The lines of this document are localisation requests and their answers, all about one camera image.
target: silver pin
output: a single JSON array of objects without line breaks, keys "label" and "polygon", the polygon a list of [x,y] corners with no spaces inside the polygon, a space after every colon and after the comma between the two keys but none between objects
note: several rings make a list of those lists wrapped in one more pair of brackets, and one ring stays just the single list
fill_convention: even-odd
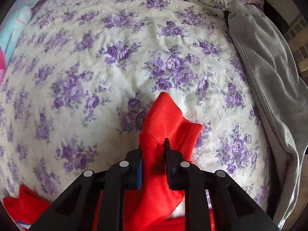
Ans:
[{"label": "silver pin", "polygon": [[181,162],[181,166],[182,166],[182,167],[189,167],[189,166],[190,166],[190,163],[187,162],[187,161],[182,161],[182,162]]},{"label": "silver pin", "polygon": [[121,161],[120,162],[120,167],[127,167],[129,165],[128,161]]},{"label": "silver pin", "polygon": [[217,176],[219,176],[219,177],[225,177],[225,176],[226,176],[226,172],[223,171],[223,170],[218,170],[218,171],[216,172],[216,174],[217,174]]},{"label": "silver pin", "polygon": [[86,170],[85,172],[84,172],[84,176],[85,177],[90,177],[90,176],[92,176],[93,175],[93,171],[92,170]]}]

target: bed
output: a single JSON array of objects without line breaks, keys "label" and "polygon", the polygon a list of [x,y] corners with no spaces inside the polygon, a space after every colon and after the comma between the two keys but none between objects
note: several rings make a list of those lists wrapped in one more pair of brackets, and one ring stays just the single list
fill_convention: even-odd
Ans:
[{"label": "bed", "polygon": [[[165,91],[203,125],[193,163],[226,170],[266,210],[269,146],[224,19],[230,1],[46,1],[0,87],[0,198],[25,184],[53,201],[84,170],[124,159]],[[172,216],[183,214],[182,203]]]}]

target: gray garment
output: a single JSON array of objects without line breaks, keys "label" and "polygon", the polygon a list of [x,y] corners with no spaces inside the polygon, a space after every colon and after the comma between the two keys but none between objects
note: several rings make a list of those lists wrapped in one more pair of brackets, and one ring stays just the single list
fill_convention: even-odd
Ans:
[{"label": "gray garment", "polygon": [[232,1],[228,23],[274,154],[282,186],[274,222],[282,228],[297,200],[308,145],[308,87],[287,42],[262,11]]}]

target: pink object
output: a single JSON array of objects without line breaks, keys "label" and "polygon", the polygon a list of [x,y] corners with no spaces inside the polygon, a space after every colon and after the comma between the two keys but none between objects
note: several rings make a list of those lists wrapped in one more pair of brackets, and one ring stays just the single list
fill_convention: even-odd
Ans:
[{"label": "pink object", "polygon": [[0,84],[5,73],[5,54],[0,47]]}]

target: light blue fabric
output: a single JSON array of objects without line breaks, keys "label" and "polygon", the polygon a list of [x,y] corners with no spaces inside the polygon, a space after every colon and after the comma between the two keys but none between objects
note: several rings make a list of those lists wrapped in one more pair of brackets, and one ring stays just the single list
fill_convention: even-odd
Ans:
[{"label": "light blue fabric", "polygon": [[31,9],[24,6],[13,14],[4,25],[4,28],[0,31],[0,47],[5,54],[6,66],[16,47],[18,38],[30,22],[31,16]]}]

